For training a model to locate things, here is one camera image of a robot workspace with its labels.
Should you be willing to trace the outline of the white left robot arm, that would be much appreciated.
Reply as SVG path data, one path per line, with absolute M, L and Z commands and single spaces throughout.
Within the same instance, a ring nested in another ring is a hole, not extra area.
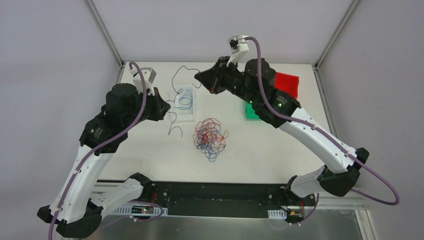
M 84 127 L 66 184 L 53 203 L 37 212 L 49 224 L 49 239 L 54 233 L 69 239 L 87 238 L 123 204 L 135 199 L 144 203 L 152 198 L 151 180 L 139 172 L 105 193 L 92 196 L 92 191 L 119 145 L 128 138 L 129 130 L 145 120 L 163 120 L 170 107 L 157 87 L 146 91 L 131 83 L 112 87 L 100 112 Z

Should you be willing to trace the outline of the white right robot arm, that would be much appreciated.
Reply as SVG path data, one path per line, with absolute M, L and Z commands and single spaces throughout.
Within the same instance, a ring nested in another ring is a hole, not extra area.
M 365 163 L 369 152 L 363 147 L 347 146 L 322 129 L 294 97 L 275 86 L 281 74 L 265 59 L 261 59 L 261 71 L 257 59 L 249 60 L 244 71 L 239 71 L 237 64 L 228 63 L 229 59 L 219 57 L 213 67 L 196 73 L 194 78 L 211 94 L 229 91 L 250 103 L 262 121 L 297 139 L 324 163 L 313 172 L 293 176 L 285 185 L 284 200 L 296 205 L 310 194 L 327 192 L 343 197 L 351 191 L 361 166 L 348 155 Z

